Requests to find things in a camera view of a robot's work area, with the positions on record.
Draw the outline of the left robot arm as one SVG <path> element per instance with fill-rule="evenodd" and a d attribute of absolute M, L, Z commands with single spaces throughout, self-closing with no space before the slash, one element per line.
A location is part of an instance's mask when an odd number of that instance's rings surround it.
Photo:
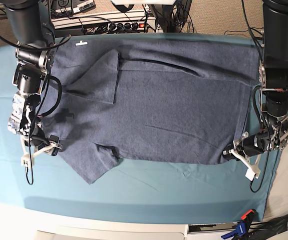
<path fill-rule="evenodd" d="M 262 43 L 249 27 L 259 53 L 259 82 L 252 91 L 252 104 L 260 130 L 247 132 L 223 151 L 223 156 L 246 165 L 249 180 L 260 175 L 263 153 L 282 150 L 288 138 L 288 0 L 264 0 Z"/>

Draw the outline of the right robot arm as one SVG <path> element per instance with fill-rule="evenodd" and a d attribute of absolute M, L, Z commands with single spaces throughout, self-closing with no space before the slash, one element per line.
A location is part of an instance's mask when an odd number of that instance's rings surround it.
<path fill-rule="evenodd" d="M 50 10 L 40 0 L 4 0 L 11 29 L 17 43 L 15 56 L 17 68 L 8 130 L 20 135 L 23 165 L 28 165 L 41 153 L 52 154 L 59 147 L 57 139 L 46 138 L 39 125 L 38 108 L 41 93 L 51 76 L 55 54 L 55 28 Z"/>

